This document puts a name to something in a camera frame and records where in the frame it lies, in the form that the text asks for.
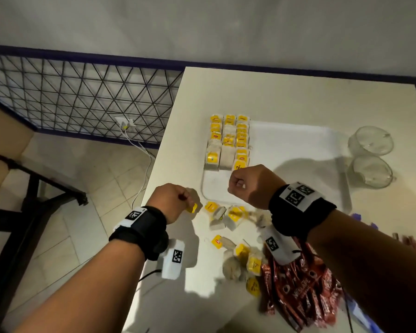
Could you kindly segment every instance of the black wristband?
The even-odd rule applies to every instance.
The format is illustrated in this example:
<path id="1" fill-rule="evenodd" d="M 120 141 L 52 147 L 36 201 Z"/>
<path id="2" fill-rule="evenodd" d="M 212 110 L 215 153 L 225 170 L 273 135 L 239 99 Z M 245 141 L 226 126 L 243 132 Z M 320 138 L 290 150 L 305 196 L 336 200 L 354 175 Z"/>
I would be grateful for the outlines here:
<path id="1" fill-rule="evenodd" d="M 302 212 L 280 197 L 288 186 L 280 187 L 270 199 L 268 208 L 272 214 L 272 222 L 282 235 L 296 236 L 306 241 L 310 230 L 321 224 L 336 209 L 336 205 L 320 197 Z"/>
<path id="2" fill-rule="evenodd" d="M 159 254 L 168 246 L 166 233 L 166 217 L 157 208 L 151 206 L 138 218 L 126 217 L 134 220 L 131 226 L 119 226 L 110 236 L 109 240 L 120 239 L 128 243 L 137 244 L 145 255 L 145 259 L 156 261 Z"/>

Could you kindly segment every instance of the white table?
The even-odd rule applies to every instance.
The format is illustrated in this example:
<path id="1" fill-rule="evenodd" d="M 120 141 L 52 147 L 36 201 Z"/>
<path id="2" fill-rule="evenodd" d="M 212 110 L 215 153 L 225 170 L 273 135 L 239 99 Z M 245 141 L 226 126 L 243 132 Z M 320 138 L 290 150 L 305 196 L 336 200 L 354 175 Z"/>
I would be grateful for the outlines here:
<path id="1" fill-rule="evenodd" d="M 283 74 L 186 68 L 152 171 L 145 203 L 154 188 L 167 182 L 194 188 L 201 198 L 206 128 L 213 113 L 249 115 L 254 120 L 328 126 L 346 142 L 355 130 L 374 125 L 389 131 L 394 150 L 384 156 L 397 177 L 382 190 L 352 191 L 353 212 L 386 234 L 416 237 L 416 90 L 412 85 L 314 78 Z M 257 302 L 243 284 L 222 280 L 222 250 L 210 243 L 217 234 L 240 240 L 243 233 L 211 232 L 199 213 L 168 227 L 171 238 L 187 245 L 185 273 L 177 281 L 149 277 L 137 292 L 125 325 L 129 331 L 215 332 L 226 323 L 249 331 L 292 332 L 277 314 L 259 315 Z M 154 269 L 149 262 L 145 268 Z M 355 331 L 363 330 L 357 325 Z M 316 327 L 305 329 L 316 332 Z M 346 314 L 327 332 L 349 332 Z"/>

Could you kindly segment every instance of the tile floor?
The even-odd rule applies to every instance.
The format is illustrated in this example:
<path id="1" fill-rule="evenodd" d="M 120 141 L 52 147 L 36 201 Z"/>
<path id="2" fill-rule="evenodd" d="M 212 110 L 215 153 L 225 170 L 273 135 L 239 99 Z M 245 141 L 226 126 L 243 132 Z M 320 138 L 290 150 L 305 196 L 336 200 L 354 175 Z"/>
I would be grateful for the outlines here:
<path id="1" fill-rule="evenodd" d="M 157 150 L 149 150 L 154 155 Z M 35 134 L 23 153 L 23 163 L 87 192 L 89 203 L 72 201 L 61 207 L 46 229 L 17 289 L 4 321 L 11 330 L 70 278 L 108 242 L 116 223 L 131 211 L 150 159 L 138 148 L 83 139 Z M 152 161 L 146 178 L 154 165 Z M 12 171 L 0 188 L 0 208 L 19 210 L 28 175 Z M 47 197 L 59 194 L 42 187 Z M 144 190 L 134 202 L 139 206 Z M 0 233 L 0 250 L 7 240 Z"/>

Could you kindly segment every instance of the clear glass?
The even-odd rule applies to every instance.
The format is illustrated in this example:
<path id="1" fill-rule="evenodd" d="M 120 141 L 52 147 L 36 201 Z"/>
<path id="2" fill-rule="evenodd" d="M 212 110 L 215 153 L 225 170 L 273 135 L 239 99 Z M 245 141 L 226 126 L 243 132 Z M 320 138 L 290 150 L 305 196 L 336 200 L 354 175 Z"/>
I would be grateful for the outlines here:
<path id="1" fill-rule="evenodd" d="M 388 163 L 374 155 L 356 157 L 351 163 L 350 171 L 359 183 L 376 189 L 389 186 L 394 179 Z"/>
<path id="2" fill-rule="evenodd" d="M 363 126 L 348 139 L 348 148 L 353 156 L 381 156 L 390 153 L 393 147 L 391 135 L 376 126 Z"/>

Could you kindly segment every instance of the fist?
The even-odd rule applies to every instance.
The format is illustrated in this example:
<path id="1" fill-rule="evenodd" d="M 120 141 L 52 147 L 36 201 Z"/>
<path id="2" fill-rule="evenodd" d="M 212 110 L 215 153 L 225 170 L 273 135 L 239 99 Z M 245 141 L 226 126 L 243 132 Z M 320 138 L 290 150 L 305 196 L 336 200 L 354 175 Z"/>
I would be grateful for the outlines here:
<path id="1" fill-rule="evenodd" d="M 270 199 L 283 185 L 280 177 L 264 165 L 239 168 L 231 173 L 228 192 L 259 209 L 268 209 Z"/>
<path id="2" fill-rule="evenodd" d="M 159 209 L 166 217 L 166 224 L 171 224 L 185 209 L 194 206 L 194 200 L 186 188 L 167 183 L 154 190 L 146 205 Z"/>

